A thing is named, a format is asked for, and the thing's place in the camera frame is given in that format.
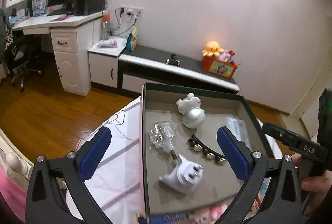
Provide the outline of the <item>right hand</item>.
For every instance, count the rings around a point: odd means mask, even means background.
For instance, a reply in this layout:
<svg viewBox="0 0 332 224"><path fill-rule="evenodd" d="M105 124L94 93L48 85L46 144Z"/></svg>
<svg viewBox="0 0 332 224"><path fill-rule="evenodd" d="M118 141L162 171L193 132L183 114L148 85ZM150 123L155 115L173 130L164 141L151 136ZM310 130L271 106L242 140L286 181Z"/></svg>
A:
<svg viewBox="0 0 332 224"><path fill-rule="evenodd" d="M319 207L331 188L331 171L325 171L321 176L307 177L302 181L301 188L314 193L310 206Z"/></svg>

